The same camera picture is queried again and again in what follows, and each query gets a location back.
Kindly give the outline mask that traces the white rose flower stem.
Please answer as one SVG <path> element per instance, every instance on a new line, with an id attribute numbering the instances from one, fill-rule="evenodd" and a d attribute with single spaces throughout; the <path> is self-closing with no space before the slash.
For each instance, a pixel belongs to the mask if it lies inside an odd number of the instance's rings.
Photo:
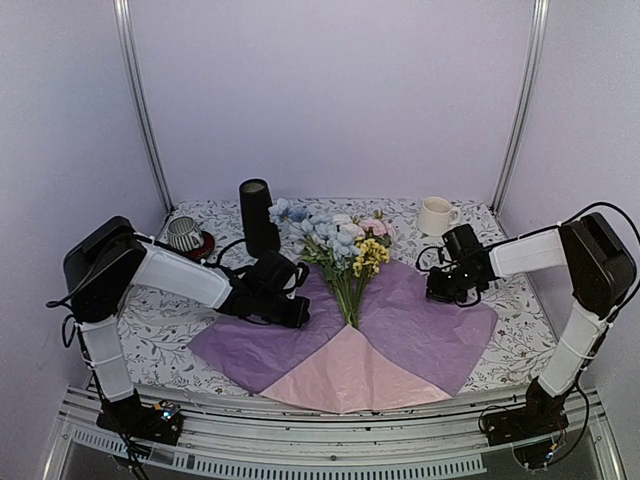
<path id="1" fill-rule="evenodd" d="M 364 238 L 364 230 L 347 214 L 336 214 L 332 217 L 336 228 L 335 240 L 342 247 L 350 247 L 358 238 Z"/>

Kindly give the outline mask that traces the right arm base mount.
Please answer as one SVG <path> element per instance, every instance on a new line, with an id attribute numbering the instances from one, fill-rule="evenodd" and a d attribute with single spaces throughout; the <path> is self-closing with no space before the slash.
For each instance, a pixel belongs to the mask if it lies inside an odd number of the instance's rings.
<path id="1" fill-rule="evenodd" d="M 535 437 L 559 433 L 568 427 L 564 405 L 572 391 L 552 396 L 535 378 L 525 393 L 523 406 L 508 409 L 492 405 L 487 407 L 478 419 L 479 430 L 486 436 L 490 446 L 530 440 Z M 559 449 L 559 440 L 548 439 L 541 445 L 517 447 L 514 456 L 518 463 L 528 470 L 548 467 Z"/>

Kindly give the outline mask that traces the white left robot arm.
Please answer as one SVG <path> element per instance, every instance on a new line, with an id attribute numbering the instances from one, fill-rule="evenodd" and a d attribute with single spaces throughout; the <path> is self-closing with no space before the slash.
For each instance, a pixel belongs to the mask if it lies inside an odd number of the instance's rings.
<path id="1" fill-rule="evenodd" d="M 196 262 L 170 246 L 136 232 L 115 216 L 72 248 L 62 262 L 68 293 L 60 300 L 80 333 L 86 361 L 107 401 L 111 419 L 128 434 L 148 426 L 148 412 L 132 398 L 135 388 L 117 322 L 128 291 L 144 286 L 196 302 L 242 320 L 300 328 L 310 318 L 310 301 L 296 291 L 309 269 L 277 251 L 237 269 Z"/>

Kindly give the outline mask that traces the light blue flower stem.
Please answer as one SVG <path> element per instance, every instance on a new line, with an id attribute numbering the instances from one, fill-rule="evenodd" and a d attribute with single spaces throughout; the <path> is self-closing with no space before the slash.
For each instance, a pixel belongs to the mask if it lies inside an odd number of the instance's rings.
<path id="1" fill-rule="evenodd" d="M 313 215 L 304 219 L 302 259 L 317 266 L 329 292 L 335 297 L 346 325 L 358 326 L 359 302 L 354 287 L 353 263 L 360 254 L 356 245 L 364 231 L 347 214 Z"/>

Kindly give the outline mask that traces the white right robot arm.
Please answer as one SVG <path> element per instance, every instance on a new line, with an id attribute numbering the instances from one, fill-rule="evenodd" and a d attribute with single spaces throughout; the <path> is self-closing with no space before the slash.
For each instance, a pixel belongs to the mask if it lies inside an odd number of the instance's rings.
<path id="1" fill-rule="evenodd" d="M 469 308 L 490 285 L 521 275 L 565 281 L 568 318 L 557 345 L 533 385 L 558 398 L 575 387 L 594 360 L 617 315 L 639 290 L 636 261 L 611 223 L 603 203 L 573 217 L 490 245 L 474 229 L 461 225 L 443 236 L 448 263 L 426 273 L 428 299 Z"/>

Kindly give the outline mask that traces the purple pink wrapping paper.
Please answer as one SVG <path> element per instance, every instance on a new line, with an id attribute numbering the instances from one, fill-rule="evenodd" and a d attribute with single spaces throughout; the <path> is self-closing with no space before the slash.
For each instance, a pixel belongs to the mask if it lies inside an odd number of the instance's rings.
<path id="1" fill-rule="evenodd" d="M 423 288 L 412 267 L 385 265 L 352 327 L 313 270 L 300 290 L 311 300 L 302 328 L 221 316 L 188 347 L 247 392 L 301 408 L 344 414 L 443 401 L 470 377 L 498 315 L 429 300 Z"/>

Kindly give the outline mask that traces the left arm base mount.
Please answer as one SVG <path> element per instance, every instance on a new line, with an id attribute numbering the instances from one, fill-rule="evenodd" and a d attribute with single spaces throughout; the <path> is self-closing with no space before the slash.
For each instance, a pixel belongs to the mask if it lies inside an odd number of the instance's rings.
<path id="1" fill-rule="evenodd" d="M 97 426 L 122 436 L 176 446 L 180 438 L 184 416 L 181 407 L 161 400 L 153 406 L 142 404 L 137 391 L 119 401 L 102 402 Z"/>

